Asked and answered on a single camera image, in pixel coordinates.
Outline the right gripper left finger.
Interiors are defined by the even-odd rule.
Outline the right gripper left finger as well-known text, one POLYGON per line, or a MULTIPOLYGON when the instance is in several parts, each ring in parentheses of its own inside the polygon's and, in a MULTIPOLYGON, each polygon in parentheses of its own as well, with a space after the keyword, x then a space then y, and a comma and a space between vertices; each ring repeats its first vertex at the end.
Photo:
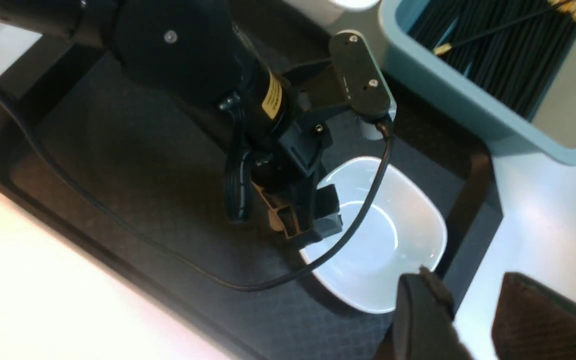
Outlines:
POLYGON ((393 322, 375 360, 471 360, 453 324, 455 303, 441 279, 421 266, 398 278, 393 322))

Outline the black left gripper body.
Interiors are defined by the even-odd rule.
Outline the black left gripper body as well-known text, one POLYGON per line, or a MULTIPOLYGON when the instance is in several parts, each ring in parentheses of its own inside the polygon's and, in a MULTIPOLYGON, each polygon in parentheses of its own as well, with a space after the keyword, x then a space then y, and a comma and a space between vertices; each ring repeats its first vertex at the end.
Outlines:
POLYGON ((282 74, 256 60, 247 74, 247 143, 251 180, 286 239, 298 249, 341 232, 339 199, 323 154, 333 144, 327 121, 344 110, 344 92, 330 60, 282 74))

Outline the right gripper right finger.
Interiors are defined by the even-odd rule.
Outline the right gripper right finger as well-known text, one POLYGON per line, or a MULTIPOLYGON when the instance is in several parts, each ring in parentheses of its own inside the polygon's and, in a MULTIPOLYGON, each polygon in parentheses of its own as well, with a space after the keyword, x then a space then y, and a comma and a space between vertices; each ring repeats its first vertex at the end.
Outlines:
POLYGON ((491 339, 499 360, 576 360, 576 302, 529 276, 507 272, 491 339))

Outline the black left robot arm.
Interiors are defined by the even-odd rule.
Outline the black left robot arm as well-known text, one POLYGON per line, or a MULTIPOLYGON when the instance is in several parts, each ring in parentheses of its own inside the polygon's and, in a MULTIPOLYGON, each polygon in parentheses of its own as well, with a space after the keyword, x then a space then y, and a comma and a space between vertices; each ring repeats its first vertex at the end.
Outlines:
POLYGON ((0 22, 109 51, 123 74, 171 96, 226 153, 224 208, 250 219, 258 191, 300 248, 343 230, 333 186, 318 188, 332 139, 308 123, 290 73, 272 71, 226 0, 0 0, 0 22))

